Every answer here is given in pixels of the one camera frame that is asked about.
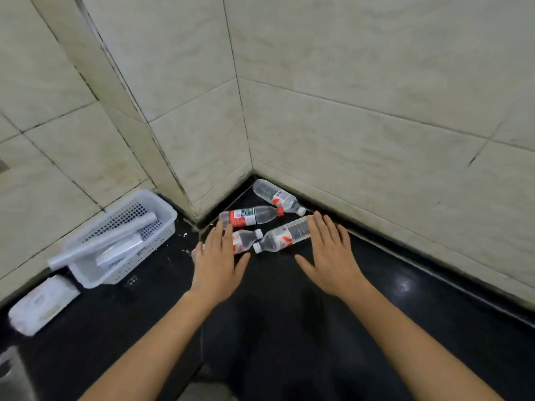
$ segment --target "person's left arm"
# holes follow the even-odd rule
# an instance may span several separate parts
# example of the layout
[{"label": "person's left arm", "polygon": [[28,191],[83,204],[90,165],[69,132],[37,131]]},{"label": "person's left arm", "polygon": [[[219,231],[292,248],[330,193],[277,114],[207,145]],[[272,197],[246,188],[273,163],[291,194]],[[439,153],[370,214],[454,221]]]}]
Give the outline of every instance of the person's left arm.
[{"label": "person's left arm", "polygon": [[79,401],[153,401],[185,347],[211,310],[226,300],[244,275],[250,254],[234,268],[232,226],[221,221],[196,248],[187,291],[165,316],[121,356]]}]

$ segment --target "forearm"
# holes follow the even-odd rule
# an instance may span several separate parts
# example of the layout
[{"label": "forearm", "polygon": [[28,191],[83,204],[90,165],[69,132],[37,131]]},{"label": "forearm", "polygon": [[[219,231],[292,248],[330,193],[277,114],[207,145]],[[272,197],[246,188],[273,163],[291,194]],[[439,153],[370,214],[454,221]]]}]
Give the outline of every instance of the forearm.
[{"label": "forearm", "polygon": [[417,400],[501,400],[367,281],[344,300]]},{"label": "forearm", "polygon": [[186,292],[177,304],[132,346],[80,401],[152,401],[211,306]]}]

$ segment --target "perforated basket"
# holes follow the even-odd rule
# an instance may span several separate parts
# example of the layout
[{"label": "perforated basket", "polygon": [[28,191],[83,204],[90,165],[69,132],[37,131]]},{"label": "perforated basket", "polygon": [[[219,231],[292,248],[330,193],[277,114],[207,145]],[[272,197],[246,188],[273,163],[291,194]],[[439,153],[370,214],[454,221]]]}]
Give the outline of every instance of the perforated basket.
[{"label": "perforated basket", "polygon": [[72,274],[85,288],[94,288],[100,284],[117,284],[121,281],[174,234],[177,212],[153,192],[138,190],[123,197],[111,206],[108,212],[95,218],[90,225],[65,243],[63,248],[71,249],[93,236],[101,235],[149,212],[154,212],[158,220],[140,230],[144,245],[137,253],[117,260],[106,268],[97,266],[94,256],[87,256],[69,264]]}]

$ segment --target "empty water bottle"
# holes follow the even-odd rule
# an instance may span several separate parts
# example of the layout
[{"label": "empty water bottle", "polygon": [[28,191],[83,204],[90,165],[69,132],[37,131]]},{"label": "empty water bottle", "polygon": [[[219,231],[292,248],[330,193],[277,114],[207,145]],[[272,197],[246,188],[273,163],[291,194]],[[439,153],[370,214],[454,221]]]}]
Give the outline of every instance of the empty water bottle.
[{"label": "empty water bottle", "polygon": [[307,212],[307,209],[299,204],[295,195],[291,195],[267,180],[258,179],[252,185],[252,190],[267,202],[282,207],[284,212],[295,212],[299,216]]},{"label": "empty water bottle", "polygon": [[256,253],[264,251],[278,252],[308,237],[310,237],[310,230],[308,229],[307,219],[300,218],[266,232],[264,239],[255,243],[252,247]]},{"label": "empty water bottle", "polygon": [[223,222],[223,227],[231,223],[234,228],[241,228],[247,225],[266,223],[282,215],[284,215],[282,207],[273,208],[261,205],[254,208],[225,211],[219,214],[219,219]]},{"label": "empty water bottle", "polygon": [[[262,239],[262,237],[263,234],[260,229],[256,229],[254,231],[241,230],[232,233],[232,249],[234,251],[234,254],[237,255],[238,253],[242,253],[246,250],[249,250],[252,244],[255,243],[258,239]],[[196,249],[193,249],[191,252],[193,263],[195,263],[196,251]]]}]

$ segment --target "person's right arm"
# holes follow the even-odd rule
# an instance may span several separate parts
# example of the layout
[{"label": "person's right arm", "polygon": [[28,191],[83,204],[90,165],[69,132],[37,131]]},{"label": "person's right arm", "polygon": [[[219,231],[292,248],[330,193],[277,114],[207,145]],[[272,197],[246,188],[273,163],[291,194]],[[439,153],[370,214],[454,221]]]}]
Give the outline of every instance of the person's right arm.
[{"label": "person's right arm", "polygon": [[296,261],[319,288],[348,305],[418,401],[502,400],[371,285],[344,227],[319,212],[308,216],[308,225],[315,266],[299,255]]}]

